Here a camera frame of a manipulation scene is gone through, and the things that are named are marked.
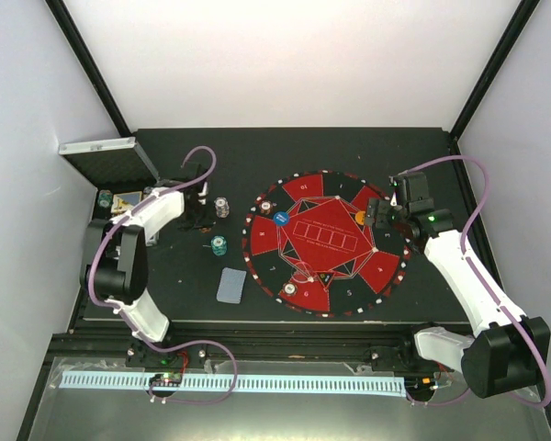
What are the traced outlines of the white blue chip stack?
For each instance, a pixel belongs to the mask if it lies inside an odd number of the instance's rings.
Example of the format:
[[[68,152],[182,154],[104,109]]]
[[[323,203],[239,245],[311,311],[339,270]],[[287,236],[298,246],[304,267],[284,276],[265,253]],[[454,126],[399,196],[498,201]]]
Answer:
[[[216,215],[219,219],[226,219],[230,214],[230,205],[225,197],[218,197],[214,201]]]

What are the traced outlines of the yellow big blind button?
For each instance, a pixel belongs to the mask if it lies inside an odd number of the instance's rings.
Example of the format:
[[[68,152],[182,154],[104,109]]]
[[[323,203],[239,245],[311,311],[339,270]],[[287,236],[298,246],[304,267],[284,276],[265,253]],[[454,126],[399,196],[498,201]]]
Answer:
[[[360,226],[367,226],[370,221],[367,219],[366,212],[360,210],[354,215],[355,222]]]

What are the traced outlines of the green blue chip stack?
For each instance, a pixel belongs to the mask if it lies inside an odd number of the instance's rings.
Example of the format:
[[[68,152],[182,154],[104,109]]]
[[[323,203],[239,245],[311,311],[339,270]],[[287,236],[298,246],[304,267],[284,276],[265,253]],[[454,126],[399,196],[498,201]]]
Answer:
[[[216,235],[210,241],[212,253],[216,256],[223,256],[228,252],[227,240],[224,236]]]

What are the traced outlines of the orange chip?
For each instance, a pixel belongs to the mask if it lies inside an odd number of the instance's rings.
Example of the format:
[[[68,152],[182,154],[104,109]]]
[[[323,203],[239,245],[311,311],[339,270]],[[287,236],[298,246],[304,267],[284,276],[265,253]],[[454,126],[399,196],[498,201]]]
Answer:
[[[261,202],[259,208],[262,214],[270,214],[273,208],[273,204],[269,200],[264,200]]]
[[[285,296],[287,297],[293,297],[296,295],[298,291],[298,288],[295,284],[293,283],[286,283],[283,288],[282,288],[282,292]]]

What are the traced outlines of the blue small blind button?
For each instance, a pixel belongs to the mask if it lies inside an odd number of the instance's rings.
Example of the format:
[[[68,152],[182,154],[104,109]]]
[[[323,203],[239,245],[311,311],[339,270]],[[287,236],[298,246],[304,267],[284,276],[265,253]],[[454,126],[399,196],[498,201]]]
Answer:
[[[283,227],[289,223],[290,217],[285,211],[278,211],[274,217],[273,221],[277,226]]]

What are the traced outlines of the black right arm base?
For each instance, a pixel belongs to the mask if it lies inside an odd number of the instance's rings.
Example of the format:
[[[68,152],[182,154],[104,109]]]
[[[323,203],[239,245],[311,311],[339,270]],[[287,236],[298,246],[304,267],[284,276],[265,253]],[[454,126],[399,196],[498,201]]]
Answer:
[[[404,338],[375,341],[366,353],[373,366],[385,370],[415,370],[421,363],[412,341]]]

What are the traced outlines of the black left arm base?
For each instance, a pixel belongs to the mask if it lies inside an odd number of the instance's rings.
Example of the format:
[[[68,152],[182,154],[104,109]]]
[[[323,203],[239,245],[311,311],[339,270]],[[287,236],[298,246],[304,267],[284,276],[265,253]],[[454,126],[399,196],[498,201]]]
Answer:
[[[126,366],[144,370],[177,370],[187,363],[187,353],[162,353],[151,349],[141,340],[134,340],[127,351]]]

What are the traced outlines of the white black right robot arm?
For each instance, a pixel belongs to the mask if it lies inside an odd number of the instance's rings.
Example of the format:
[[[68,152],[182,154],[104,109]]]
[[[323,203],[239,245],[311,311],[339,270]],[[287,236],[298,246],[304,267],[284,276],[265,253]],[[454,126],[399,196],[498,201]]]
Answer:
[[[419,370],[430,361],[463,375],[468,388],[488,398],[543,385],[537,404],[551,401],[546,368],[550,330],[540,317],[529,318],[500,288],[459,232],[447,209],[426,200],[422,210],[409,212],[388,200],[372,198],[365,225],[399,232],[414,251],[439,271],[463,308],[471,336],[429,326],[414,332],[399,347],[401,364]]]

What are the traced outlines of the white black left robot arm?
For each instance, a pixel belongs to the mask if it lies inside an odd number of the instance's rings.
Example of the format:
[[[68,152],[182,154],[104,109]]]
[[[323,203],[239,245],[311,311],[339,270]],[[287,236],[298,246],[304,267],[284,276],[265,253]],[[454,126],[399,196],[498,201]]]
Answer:
[[[178,343],[167,336],[170,321],[148,290],[147,242],[168,223],[186,229],[207,228],[208,186],[179,191],[155,188],[135,207],[109,220],[92,220],[85,231],[80,270],[82,288],[98,307],[120,316],[132,335],[149,342],[146,355],[159,367],[172,365]]]

